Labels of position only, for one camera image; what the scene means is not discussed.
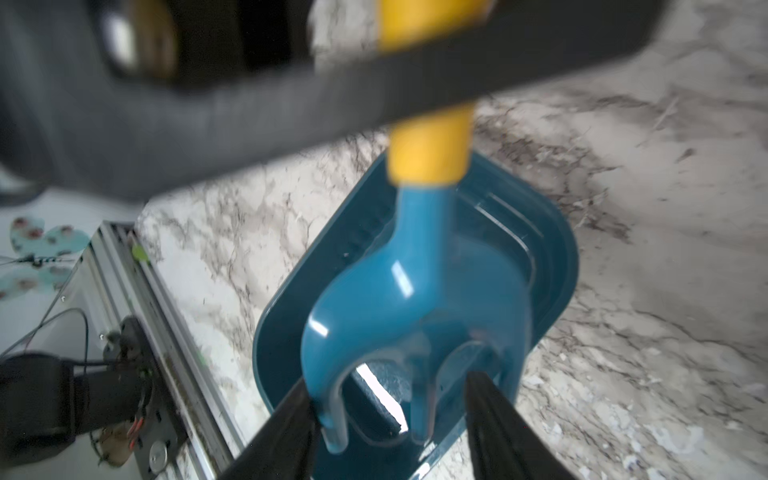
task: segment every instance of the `blue dustpan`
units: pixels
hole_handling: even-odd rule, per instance
[[[302,371],[333,453],[349,440],[342,383],[365,362],[405,372],[409,421],[394,399],[382,394],[382,402],[420,445],[432,438],[438,375],[443,389],[463,384],[465,366],[450,361],[462,349],[491,349],[501,390],[515,397],[531,342],[528,287],[506,255],[455,232],[454,205],[455,186],[402,187],[390,241],[335,278],[310,312]]]
[[[573,293],[578,268],[573,235],[552,203],[477,154],[473,155],[470,171],[455,195],[452,216],[460,237],[459,245],[451,248],[481,250],[491,246],[502,255],[495,265],[482,266],[468,261],[464,267],[482,268],[490,276],[517,279],[497,287],[508,292],[508,302],[503,308],[510,316],[507,331],[514,332],[510,337],[518,340],[511,350],[518,356],[515,361],[519,362],[530,345],[535,344],[557,319]],[[382,156],[358,183],[265,310],[254,340],[253,369],[269,408],[276,405],[301,376],[301,334],[320,294],[348,265],[381,250],[392,237],[395,199],[396,189],[387,182]],[[422,207],[430,204],[429,199],[418,194],[402,201],[421,202]],[[437,220],[445,218],[439,212],[433,217]],[[465,256],[475,258],[475,253]],[[420,280],[409,277],[407,281],[399,282],[397,277],[402,280],[402,275],[393,271],[392,265],[393,262],[388,266],[393,278],[389,293],[382,292],[379,298],[361,298],[359,307],[369,305],[372,306],[370,311],[377,312],[391,307],[392,302],[382,302],[382,299],[394,298],[387,294],[403,298],[404,290],[409,290],[408,282],[415,291]],[[400,267],[406,276],[413,270],[403,264]],[[484,291],[473,295],[492,295],[488,285]],[[457,293],[456,298],[464,293]],[[525,305],[531,306],[529,314],[525,312]],[[530,323],[525,321],[527,315]],[[313,319],[318,322],[318,335],[322,334],[323,328],[329,328],[321,319]],[[528,327],[530,342],[525,337]],[[467,334],[466,329],[449,330],[450,335],[461,338]],[[413,433],[423,440],[431,428],[430,422],[423,420],[429,418],[429,412],[419,406],[420,403],[423,405],[419,401],[423,394],[411,389],[412,372],[403,369],[402,363],[392,361],[369,362],[361,366],[343,384],[346,418],[352,426],[349,446],[341,455],[331,455],[321,447],[314,477],[408,478],[417,470],[424,472],[424,464],[434,465],[464,429],[463,373],[479,369],[499,377],[504,364],[504,359],[500,359],[494,349],[478,343],[470,343],[449,357],[437,375],[432,392],[436,400],[435,421],[432,443],[427,446],[409,441]],[[517,381],[517,375],[508,376],[508,392],[514,391]],[[420,417],[412,414],[419,409]]]

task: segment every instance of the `gray veining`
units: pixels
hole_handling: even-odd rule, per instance
[[[321,67],[375,48],[372,2],[313,13]],[[768,5],[675,2],[631,61],[483,98],[475,148],[568,216],[581,276],[517,407],[576,475],[768,478]],[[188,187],[138,226],[244,438],[263,308],[386,147],[348,137]],[[465,437],[430,478],[471,478]]]

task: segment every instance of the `electrical cable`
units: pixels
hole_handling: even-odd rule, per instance
[[[31,340],[37,334],[37,332],[40,331],[40,329],[42,329],[43,327],[53,323],[57,319],[62,318],[66,313],[70,313],[70,312],[80,313],[80,317],[83,319],[83,325],[85,327],[85,348],[84,348],[84,352],[83,352],[83,360],[82,361],[80,361],[80,360],[68,360],[68,361],[72,365],[82,366],[83,367],[83,378],[84,378],[84,387],[85,387],[84,388],[85,395],[84,395],[83,416],[85,416],[86,413],[89,410],[90,398],[91,398],[91,393],[90,393],[90,390],[88,388],[88,376],[86,375],[86,373],[87,373],[86,370],[88,369],[89,366],[112,366],[112,365],[118,364],[119,362],[116,362],[116,361],[89,362],[88,361],[88,341],[90,339],[91,329],[90,329],[90,327],[88,325],[88,316],[85,314],[85,311],[82,308],[73,306],[71,308],[67,308],[66,310],[62,310],[61,312],[56,313],[52,317],[46,319],[45,317],[48,316],[48,314],[51,312],[51,310],[53,309],[55,304],[56,304],[56,300],[54,300],[54,302],[49,306],[48,310],[45,312],[45,315],[43,316],[43,319],[40,321],[40,323],[33,330],[31,330],[29,333],[24,335],[22,338],[16,340],[16,342],[13,345],[11,345],[10,347],[8,347],[7,349],[5,349],[5,351],[3,351],[3,353],[0,353],[0,359],[3,359],[6,355],[8,355],[9,352],[11,352],[17,346],[21,345],[25,340],[27,340],[27,339]],[[89,432],[88,436],[90,437],[90,440],[91,440],[91,447],[93,448],[94,452],[96,453],[96,455],[99,458],[99,464],[101,464],[102,462],[105,461],[105,458],[104,458],[104,455],[101,452],[98,451],[98,448],[96,446],[97,442],[96,442],[96,439],[94,438],[94,433],[93,432]]]
[[[53,301],[51,302],[51,305],[48,305],[48,309],[45,310],[45,313],[43,314],[43,317],[40,319],[40,323],[38,324],[38,327],[42,327],[43,322],[45,321],[45,317],[47,317],[48,314],[51,313],[51,310],[53,310],[53,307],[56,306],[56,303],[58,302],[58,298],[59,298],[58,294],[59,294],[59,292],[64,291],[64,289],[67,287],[69,282],[72,280],[72,277],[74,277],[74,275],[72,275],[70,273],[69,278],[67,278],[67,280],[64,282],[64,285],[62,285],[61,288],[56,291],[56,296],[54,297]],[[29,338],[29,341],[27,341],[27,345],[25,345],[25,347],[24,347],[24,351],[25,352],[27,351],[27,347],[29,346],[29,343],[32,341],[32,339],[35,338],[35,334],[37,334],[36,331],[34,333],[32,333],[32,336]]]
[[[83,311],[82,308],[73,306],[72,308],[67,308],[66,310],[62,310],[61,312],[53,315],[50,318],[46,319],[45,316],[44,316],[43,320],[40,322],[40,324],[37,325],[33,330],[31,330],[29,333],[24,335],[22,338],[16,340],[16,342],[13,345],[11,345],[7,349],[3,350],[3,353],[0,353],[0,359],[3,359],[6,355],[8,355],[9,352],[11,352],[17,346],[21,345],[25,340],[31,339],[32,337],[34,337],[35,334],[37,334],[37,332],[40,329],[42,329],[44,326],[54,322],[57,319],[62,318],[66,313],[70,313],[70,312],[78,312],[78,313],[80,313],[80,315],[82,316],[83,320],[85,321],[85,339],[86,339],[86,342],[87,342],[88,341],[88,317],[85,315],[85,312]],[[85,348],[84,361],[87,361],[88,360],[88,344],[86,343],[85,345],[86,345],[86,348]]]
[[[17,263],[18,262],[18,258],[8,257],[7,255],[0,255],[0,260],[3,261],[3,263],[0,263],[0,266],[10,265],[11,263]]]

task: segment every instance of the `wire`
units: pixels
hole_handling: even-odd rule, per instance
[[[132,360],[101,360],[99,362],[85,362],[80,360],[72,360],[67,359],[68,363],[75,365],[75,366],[113,366],[113,365],[130,365],[133,361]]]
[[[3,353],[0,353],[0,360],[2,360],[6,355],[8,355],[8,353],[11,352],[14,348],[16,348],[17,346],[21,345],[25,340],[31,339],[32,337],[34,337],[37,334],[37,332],[40,331],[40,329],[42,329],[43,327],[53,323],[57,319],[62,318],[65,314],[70,313],[70,312],[80,313],[80,317],[83,319],[83,325],[85,326],[85,348],[84,348],[84,352],[83,352],[83,360],[81,361],[81,360],[70,359],[70,360],[67,360],[67,361],[70,362],[72,365],[82,366],[83,367],[84,405],[83,405],[83,417],[81,419],[81,422],[84,422],[85,415],[88,413],[88,411],[90,410],[90,406],[91,406],[91,390],[90,390],[90,388],[88,386],[88,376],[86,375],[86,371],[87,371],[88,367],[89,366],[113,366],[113,365],[117,365],[118,363],[121,363],[121,362],[114,361],[114,360],[112,360],[112,361],[105,360],[105,361],[101,361],[101,362],[89,362],[88,361],[88,340],[89,340],[89,337],[90,337],[90,334],[91,334],[91,329],[90,329],[90,327],[88,325],[88,316],[85,314],[85,311],[82,308],[73,306],[71,308],[67,308],[66,310],[62,310],[61,312],[56,313],[52,317],[46,319],[45,317],[48,316],[48,314],[51,312],[51,310],[53,309],[55,304],[56,304],[56,300],[54,300],[53,303],[51,303],[51,305],[49,306],[48,310],[45,312],[45,315],[43,316],[43,319],[40,320],[40,323],[33,330],[31,330],[29,333],[24,335],[22,338],[16,340],[16,342],[13,345],[11,345],[10,347],[8,347],[7,349],[5,349],[5,351],[3,351]],[[91,440],[91,447],[93,448],[94,452],[96,453],[96,456],[98,456],[98,458],[99,458],[99,465],[100,465],[102,462],[105,462],[107,459],[106,459],[106,457],[104,456],[103,453],[99,452],[99,450],[98,450],[98,448],[96,446],[97,445],[97,441],[94,438],[94,433],[92,431],[88,433],[88,437]]]
[[[58,294],[60,292],[64,291],[65,288],[67,288],[67,285],[69,285],[69,282],[71,282],[73,277],[74,277],[74,270],[72,270],[72,272],[69,275],[69,278],[67,278],[67,280],[64,282],[64,285],[62,285],[60,289],[56,290],[56,295],[55,295],[53,301],[51,302],[51,305],[49,305],[48,309],[45,310],[45,314],[43,314],[43,317],[40,319],[40,324],[38,325],[38,327],[42,327],[43,326],[43,322],[45,321],[45,317],[48,316],[48,314],[51,312],[51,310],[53,310],[53,307],[56,306],[56,303],[58,302],[58,298],[59,298]],[[36,333],[37,333],[37,331],[32,333],[32,336],[30,337],[29,342],[27,342],[27,345],[24,347],[24,351],[25,352],[27,351],[27,347],[29,346],[29,343],[32,341],[33,338],[35,338],[35,334]]]
[[[84,356],[84,360],[83,361],[84,362],[88,361],[88,317],[85,315],[85,312],[83,311],[82,308],[79,308],[79,307],[76,307],[76,306],[73,306],[72,308],[67,308],[66,310],[62,310],[61,312],[53,315],[52,317],[50,317],[48,319],[43,317],[43,320],[40,322],[39,325],[37,325],[33,330],[31,330],[29,333],[24,335],[22,338],[16,340],[16,342],[13,345],[11,345],[10,347],[8,347],[7,349],[5,349],[3,351],[3,353],[0,353],[0,359],[4,358],[6,355],[8,355],[9,352],[11,352],[17,346],[21,345],[25,340],[30,339],[33,336],[35,336],[35,334],[40,329],[42,329],[44,326],[54,322],[57,319],[62,318],[66,313],[70,313],[70,312],[78,312],[78,313],[80,313],[80,315],[82,316],[82,318],[83,318],[83,320],[85,322],[85,341],[86,341],[86,343],[85,343],[85,356]]]

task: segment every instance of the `teal butterfly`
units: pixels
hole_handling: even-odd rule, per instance
[[[0,276],[0,301],[31,290],[58,290],[69,278],[74,261],[68,255],[88,246],[90,238],[71,225],[59,225],[48,232],[37,217],[19,217],[11,222],[11,246],[18,258],[0,256],[0,266],[18,266]]]

